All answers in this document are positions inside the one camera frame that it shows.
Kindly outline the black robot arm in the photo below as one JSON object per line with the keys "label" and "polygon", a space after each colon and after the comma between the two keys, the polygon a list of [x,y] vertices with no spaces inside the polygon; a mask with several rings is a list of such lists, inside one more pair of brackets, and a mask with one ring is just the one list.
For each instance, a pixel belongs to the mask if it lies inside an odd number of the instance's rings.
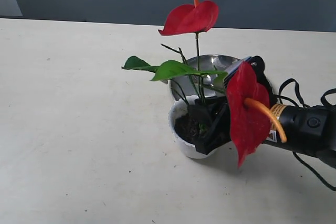
{"label": "black robot arm", "polygon": [[[187,109],[191,118],[207,126],[204,134],[193,134],[196,151],[209,154],[214,149],[231,141],[229,136],[230,113],[225,97],[209,97],[207,105],[200,99]],[[291,152],[315,157],[335,168],[335,106],[325,103],[310,108],[276,104],[276,117],[287,136],[282,143],[280,135],[270,130],[264,144]]]}

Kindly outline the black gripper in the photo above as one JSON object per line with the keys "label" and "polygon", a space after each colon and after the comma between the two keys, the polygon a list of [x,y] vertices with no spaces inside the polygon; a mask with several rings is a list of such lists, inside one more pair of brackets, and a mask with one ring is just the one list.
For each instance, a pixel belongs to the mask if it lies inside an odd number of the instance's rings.
{"label": "black gripper", "polygon": [[[285,104],[275,104],[270,108],[271,113],[279,118],[287,107]],[[230,111],[226,97],[206,97],[205,100],[196,98],[194,104],[187,106],[188,114],[198,123],[209,127],[207,133],[195,142],[197,152],[208,155],[218,147],[231,141]],[[282,143],[276,126],[271,123],[270,132],[263,144],[286,149],[286,143]]]}

